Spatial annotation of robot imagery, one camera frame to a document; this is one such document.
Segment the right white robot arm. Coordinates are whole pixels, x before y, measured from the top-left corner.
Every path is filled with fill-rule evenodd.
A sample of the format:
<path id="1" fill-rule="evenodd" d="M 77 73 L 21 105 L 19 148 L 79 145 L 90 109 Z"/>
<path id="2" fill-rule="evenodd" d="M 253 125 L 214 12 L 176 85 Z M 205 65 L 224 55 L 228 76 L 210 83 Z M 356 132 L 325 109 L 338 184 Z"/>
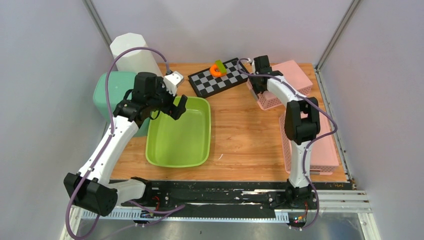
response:
<path id="1" fill-rule="evenodd" d="M 286 204 L 298 209 L 312 195 L 310 183 L 311 145 L 321 130 L 318 101 L 297 91 L 278 70 L 272 70 L 267 55 L 255 57 L 249 78 L 255 94 L 268 91 L 285 105 L 283 130 L 291 141 L 290 173 Z"/>

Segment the green plastic bin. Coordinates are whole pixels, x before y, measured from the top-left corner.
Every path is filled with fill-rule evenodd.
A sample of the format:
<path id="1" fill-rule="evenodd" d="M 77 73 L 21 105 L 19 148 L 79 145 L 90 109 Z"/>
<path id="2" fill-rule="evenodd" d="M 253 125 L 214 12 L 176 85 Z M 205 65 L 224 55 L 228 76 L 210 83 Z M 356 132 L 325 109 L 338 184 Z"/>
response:
<path id="1" fill-rule="evenodd" d="M 106 101 L 105 82 L 107 73 L 104 73 L 98 80 L 93 93 L 93 103 L 101 115 L 110 124 L 109 111 Z M 113 112 L 117 104 L 124 99 L 125 93 L 134 88 L 136 73 L 128 71 L 112 71 L 108 78 L 108 96 L 111 111 Z"/>

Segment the green plastic tray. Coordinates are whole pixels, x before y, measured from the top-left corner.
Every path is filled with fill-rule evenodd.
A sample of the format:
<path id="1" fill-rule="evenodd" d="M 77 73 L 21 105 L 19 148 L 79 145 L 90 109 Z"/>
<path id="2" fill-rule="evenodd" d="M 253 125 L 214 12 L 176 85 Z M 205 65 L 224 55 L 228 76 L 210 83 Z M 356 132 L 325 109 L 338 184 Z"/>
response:
<path id="1" fill-rule="evenodd" d="M 178 120 L 162 113 L 150 121 L 145 157 L 158 167 L 189 168 L 202 165 L 209 157 L 212 114 L 209 102 L 189 96 L 186 112 Z"/>

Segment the large white container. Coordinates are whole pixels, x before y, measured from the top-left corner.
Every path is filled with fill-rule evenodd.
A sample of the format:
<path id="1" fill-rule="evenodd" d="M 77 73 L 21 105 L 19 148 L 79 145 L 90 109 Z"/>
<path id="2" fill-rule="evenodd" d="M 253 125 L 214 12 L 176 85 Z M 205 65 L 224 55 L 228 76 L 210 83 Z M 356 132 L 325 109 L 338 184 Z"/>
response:
<path id="1" fill-rule="evenodd" d="M 135 47 L 148 47 L 147 42 L 141 34 L 126 33 L 117 36 L 109 45 L 110 51 L 115 59 L 122 52 Z M 149 72 L 163 77 L 152 51 L 134 50 L 123 55 L 117 62 L 116 68 L 120 72 Z"/>

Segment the pink perforated basket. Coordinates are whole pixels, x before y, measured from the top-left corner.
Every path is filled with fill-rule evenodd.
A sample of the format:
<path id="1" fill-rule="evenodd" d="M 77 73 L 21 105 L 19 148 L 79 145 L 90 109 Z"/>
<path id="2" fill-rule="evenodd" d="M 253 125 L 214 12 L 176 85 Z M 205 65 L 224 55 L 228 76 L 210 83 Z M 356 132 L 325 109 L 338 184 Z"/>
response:
<path id="1" fill-rule="evenodd" d="M 278 122 L 281 134 L 284 168 L 287 173 L 290 173 L 292 148 L 291 141 L 287 138 L 284 131 L 285 116 L 286 115 L 283 113 L 279 117 Z M 310 171 L 312 174 L 332 175 L 339 165 L 338 154 L 332 136 L 326 136 L 313 144 L 310 157 Z"/>
<path id="2" fill-rule="evenodd" d="M 310 95 L 313 83 L 294 60 L 275 64 L 271 66 L 271 69 L 273 71 L 280 71 L 287 82 L 298 92 L 305 96 Z M 281 101 L 271 92 L 265 91 L 264 93 L 255 95 L 249 80 L 246 82 L 246 85 L 262 110 L 266 111 L 282 105 Z"/>

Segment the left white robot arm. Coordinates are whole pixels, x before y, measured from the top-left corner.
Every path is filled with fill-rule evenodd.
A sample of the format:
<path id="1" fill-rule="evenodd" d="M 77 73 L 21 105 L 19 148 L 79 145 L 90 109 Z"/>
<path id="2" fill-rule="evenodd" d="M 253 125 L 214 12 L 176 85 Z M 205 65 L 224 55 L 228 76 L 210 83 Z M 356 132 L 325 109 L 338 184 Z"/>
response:
<path id="1" fill-rule="evenodd" d="M 109 132 L 106 133 L 88 161 L 74 173 L 64 178 L 64 186 L 71 204 L 102 217 L 108 216 L 117 205 L 135 200 L 140 206 L 153 201 L 152 183 L 132 177 L 129 180 L 110 183 L 112 171 L 130 139 L 145 120 L 152 120 L 153 112 L 164 113 L 178 120 L 186 111 L 187 96 L 182 95 L 174 104 L 177 88 L 184 77 L 177 71 L 164 77 L 151 72 L 139 72 L 133 88 L 112 112 Z"/>

